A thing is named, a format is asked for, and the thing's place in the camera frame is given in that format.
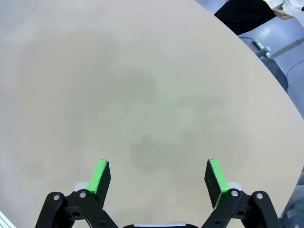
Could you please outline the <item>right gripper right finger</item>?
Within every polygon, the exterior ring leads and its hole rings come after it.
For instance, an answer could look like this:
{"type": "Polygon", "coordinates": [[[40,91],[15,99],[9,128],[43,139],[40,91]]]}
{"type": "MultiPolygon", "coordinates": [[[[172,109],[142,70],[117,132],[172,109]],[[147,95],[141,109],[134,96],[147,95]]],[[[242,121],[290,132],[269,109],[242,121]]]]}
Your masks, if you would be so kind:
{"type": "Polygon", "coordinates": [[[204,228],[226,228],[231,219],[239,219],[245,228],[281,227],[269,195],[264,191],[248,195],[229,186],[218,160],[207,161],[204,181],[213,208],[204,228]]]}

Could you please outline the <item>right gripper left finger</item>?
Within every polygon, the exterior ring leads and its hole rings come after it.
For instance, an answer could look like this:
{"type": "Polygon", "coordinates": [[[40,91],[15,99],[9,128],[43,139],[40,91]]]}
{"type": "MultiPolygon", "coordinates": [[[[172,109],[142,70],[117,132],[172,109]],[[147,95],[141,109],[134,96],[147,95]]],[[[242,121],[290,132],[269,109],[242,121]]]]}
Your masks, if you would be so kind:
{"type": "Polygon", "coordinates": [[[35,227],[71,228],[75,221],[85,220],[91,228],[116,228],[117,225],[103,210],[110,185],[109,162],[99,159],[88,184],[65,196],[51,192],[46,196],[35,227]]]}

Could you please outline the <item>person's right hand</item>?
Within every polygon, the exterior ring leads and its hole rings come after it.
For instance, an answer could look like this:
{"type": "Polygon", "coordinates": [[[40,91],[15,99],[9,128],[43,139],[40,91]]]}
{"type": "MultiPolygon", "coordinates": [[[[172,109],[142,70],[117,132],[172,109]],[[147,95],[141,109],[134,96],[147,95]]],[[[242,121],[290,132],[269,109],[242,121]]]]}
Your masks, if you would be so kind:
{"type": "Polygon", "coordinates": [[[283,19],[283,20],[293,18],[293,16],[290,16],[290,15],[286,14],[283,10],[280,10],[277,8],[273,8],[273,12],[277,17],[279,17],[280,19],[283,19]]]}

